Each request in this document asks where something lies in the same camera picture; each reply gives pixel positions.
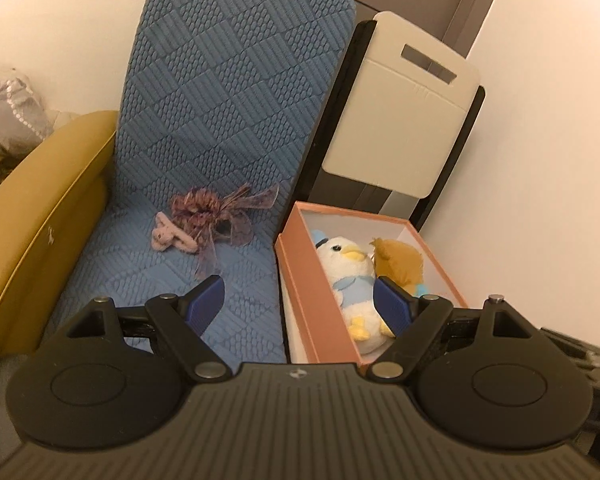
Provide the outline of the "purple ribbon flower bouquet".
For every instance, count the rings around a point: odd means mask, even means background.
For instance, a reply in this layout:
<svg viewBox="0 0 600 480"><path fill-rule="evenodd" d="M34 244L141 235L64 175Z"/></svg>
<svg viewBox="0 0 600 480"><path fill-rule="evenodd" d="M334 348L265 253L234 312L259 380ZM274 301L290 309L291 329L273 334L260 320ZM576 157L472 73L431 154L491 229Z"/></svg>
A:
<svg viewBox="0 0 600 480"><path fill-rule="evenodd" d="M252 192L250 184L243 184L225 196L211 188L191 188L171 198L171 221L198 246L196 278L202 280L219 272L216 244L242 247L252 241L250 211L271 209L278 193L277 183L260 192Z"/></svg>

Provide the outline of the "pink cardboard box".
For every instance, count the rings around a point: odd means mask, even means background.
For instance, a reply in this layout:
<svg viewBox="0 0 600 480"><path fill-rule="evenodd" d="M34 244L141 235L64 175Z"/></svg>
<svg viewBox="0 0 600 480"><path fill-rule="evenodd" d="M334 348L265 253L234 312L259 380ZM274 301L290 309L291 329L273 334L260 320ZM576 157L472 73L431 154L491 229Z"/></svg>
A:
<svg viewBox="0 0 600 480"><path fill-rule="evenodd" d="M291 362L366 365L394 341L375 309L379 256L400 264L405 289L466 300L410 222L296 203L275 244Z"/></svg>

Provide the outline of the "blue textured seat cushion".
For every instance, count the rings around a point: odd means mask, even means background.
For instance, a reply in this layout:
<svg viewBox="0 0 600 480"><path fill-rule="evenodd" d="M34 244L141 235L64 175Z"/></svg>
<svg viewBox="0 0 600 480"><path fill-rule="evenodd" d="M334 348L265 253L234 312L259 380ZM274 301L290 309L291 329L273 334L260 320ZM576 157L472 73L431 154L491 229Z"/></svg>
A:
<svg viewBox="0 0 600 480"><path fill-rule="evenodd" d="M355 26L354 0L146 0L114 140L107 208L46 325L87 301L120 307L198 282L198 258L156 252L150 233L170 199L277 186L253 211L253 238L215 246L226 286L204 341L231 367L286 359L274 242Z"/></svg>

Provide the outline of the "pink plush bunny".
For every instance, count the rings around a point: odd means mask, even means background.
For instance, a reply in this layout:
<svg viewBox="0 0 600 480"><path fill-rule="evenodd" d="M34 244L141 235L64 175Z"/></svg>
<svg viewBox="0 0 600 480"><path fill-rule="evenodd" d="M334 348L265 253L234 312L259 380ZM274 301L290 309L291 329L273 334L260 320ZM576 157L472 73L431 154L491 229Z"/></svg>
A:
<svg viewBox="0 0 600 480"><path fill-rule="evenodd" d="M151 231L150 244L156 252L165 252L169 248L175 248L186 254L198 252L196 240L176 226L162 211L155 216L155 226Z"/></svg>

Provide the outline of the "grey patterned bedding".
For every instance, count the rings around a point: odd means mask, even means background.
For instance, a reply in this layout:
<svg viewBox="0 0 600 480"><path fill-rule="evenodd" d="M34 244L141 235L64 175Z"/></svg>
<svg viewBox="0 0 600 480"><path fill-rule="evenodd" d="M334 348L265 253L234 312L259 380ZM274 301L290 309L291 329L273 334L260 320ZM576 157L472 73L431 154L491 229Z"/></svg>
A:
<svg viewBox="0 0 600 480"><path fill-rule="evenodd" d="M27 76L0 70L0 185L35 148L76 114L44 106Z"/></svg>

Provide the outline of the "white duck plush blue outfit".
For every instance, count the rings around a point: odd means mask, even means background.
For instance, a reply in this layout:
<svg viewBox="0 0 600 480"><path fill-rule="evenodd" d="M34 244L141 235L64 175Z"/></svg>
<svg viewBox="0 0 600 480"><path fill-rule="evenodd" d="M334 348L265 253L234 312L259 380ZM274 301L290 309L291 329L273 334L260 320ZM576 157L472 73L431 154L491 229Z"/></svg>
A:
<svg viewBox="0 0 600 480"><path fill-rule="evenodd" d="M374 305L372 259L348 238L319 230L312 230L311 237L349 336L361 356L372 354L393 338Z"/></svg>

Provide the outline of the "brown and blue plush toy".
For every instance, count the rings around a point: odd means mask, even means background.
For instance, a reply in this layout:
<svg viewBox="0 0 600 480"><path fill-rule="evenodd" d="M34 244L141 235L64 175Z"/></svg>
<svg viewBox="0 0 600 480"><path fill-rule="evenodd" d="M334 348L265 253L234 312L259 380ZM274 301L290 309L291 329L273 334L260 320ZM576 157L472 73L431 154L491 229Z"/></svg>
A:
<svg viewBox="0 0 600 480"><path fill-rule="evenodd" d="M376 278L390 278L412 296L426 295L424 258L414 246L388 238L374 238L370 244Z"/></svg>

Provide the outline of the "white plastic storage bin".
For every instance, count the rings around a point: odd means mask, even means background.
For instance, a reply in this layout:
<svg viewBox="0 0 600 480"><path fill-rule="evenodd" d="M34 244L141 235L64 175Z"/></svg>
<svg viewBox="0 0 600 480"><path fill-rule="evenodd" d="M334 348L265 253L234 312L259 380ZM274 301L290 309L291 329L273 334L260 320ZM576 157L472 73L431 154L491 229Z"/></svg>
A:
<svg viewBox="0 0 600 480"><path fill-rule="evenodd" d="M322 168L424 198L451 154L480 74L398 14L382 11L374 21Z"/></svg>

